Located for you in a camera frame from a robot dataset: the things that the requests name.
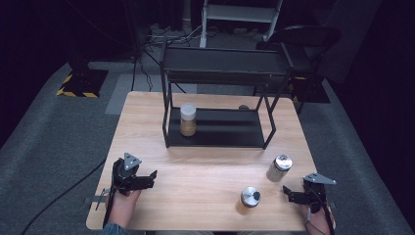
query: glass jar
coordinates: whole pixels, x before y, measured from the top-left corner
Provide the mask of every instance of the glass jar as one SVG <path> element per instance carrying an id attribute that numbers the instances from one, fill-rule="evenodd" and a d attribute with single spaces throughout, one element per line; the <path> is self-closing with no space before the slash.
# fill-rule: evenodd
<path id="1" fill-rule="evenodd" d="M 196 133 L 196 107 L 193 104 L 184 104 L 180 107 L 180 133 L 192 136 Z"/>

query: sleeve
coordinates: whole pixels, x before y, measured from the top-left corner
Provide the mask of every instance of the sleeve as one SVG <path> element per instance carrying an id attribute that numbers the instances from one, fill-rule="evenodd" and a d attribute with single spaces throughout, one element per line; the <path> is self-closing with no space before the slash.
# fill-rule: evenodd
<path id="1" fill-rule="evenodd" d="M 128 232 L 119 225 L 109 222 L 105 225 L 101 235 L 128 235 Z"/>

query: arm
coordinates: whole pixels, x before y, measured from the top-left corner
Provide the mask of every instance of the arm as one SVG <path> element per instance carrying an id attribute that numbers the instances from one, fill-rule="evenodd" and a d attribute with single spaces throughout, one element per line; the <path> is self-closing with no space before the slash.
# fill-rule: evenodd
<path id="1" fill-rule="evenodd" d="M 135 205 L 140 194 L 141 190 L 132 191 L 128 196 L 124 196 L 118 191 L 115 192 L 113 208 L 108 223 L 101 233 L 102 235 L 128 234 L 126 228 L 132 215 L 134 215 Z"/>
<path id="2" fill-rule="evenodd" d="M 323 209 L 316 213 L 312 213 L 310 220 L 308 220 L 308 206 L 299 205 L 301 214 L 306 220 L 305 229 L 310 235 L 330 235 L 329 224 L 326 220 L 326 214 Z"/>

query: white shelf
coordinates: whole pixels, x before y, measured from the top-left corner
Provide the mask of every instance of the white shelf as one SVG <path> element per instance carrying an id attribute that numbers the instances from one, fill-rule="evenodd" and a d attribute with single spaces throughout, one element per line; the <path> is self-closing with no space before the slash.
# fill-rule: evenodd
<path id="1" fill-rule="evenodd" d="M 274 8 L 207 5 L 207 18 L 212 20 L 271 23 L 275 12 Z"/>
<path id="2" fill-rule="evenodd" d="M 282 4 L 283 0 L 278 0 L 275 8 L 256 8 L 211 5 L 208 4 L 208 0 L 205 0 L 202 13 L 202 35 L 200 47 L 207 46 L 208 20 L 268 23 L 269 29 L 262 35 L 263 40 L 267 41 L 271 37 L 272 33 L 274 33 L 275 24 L 277 24 Z"/>

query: gray carpet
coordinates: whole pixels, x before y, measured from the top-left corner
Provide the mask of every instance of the gray carpet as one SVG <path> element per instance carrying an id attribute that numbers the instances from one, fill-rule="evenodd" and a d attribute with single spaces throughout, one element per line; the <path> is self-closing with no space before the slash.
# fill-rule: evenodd
<path id="1" fill-rule="evenodd" d="M 223 33 L 207 40 L 207 46 L 224 48 L 253 49 L 255 43 L 254 37 Z M 160 89 L 157 65 L 146 55 L 143 65 L 152 75 L 154 90 Z M 20 234 L 38 212 L 107 155 L 117 114 L 131 88 L 133 65 L 96 62 L 90 68 L 110 71 L 100 98 L 56 96 L 70 71 L 63 66 L 46 82 L 0 150 L 0 234 Z M 140 89 L 147 89 L 145 76 L 137 74 Z M 331 103 L 305 104 L 300 122 L 318 171 L 338 182 L 326 187 L 337 234 L 413 234 L 330 85 L 324 82 L 324 87 Z M 41 214 L 27 234 L 97 234 L 85 226 L 89 211 L 85 199 L 95 193 L 101 171 Z"/>

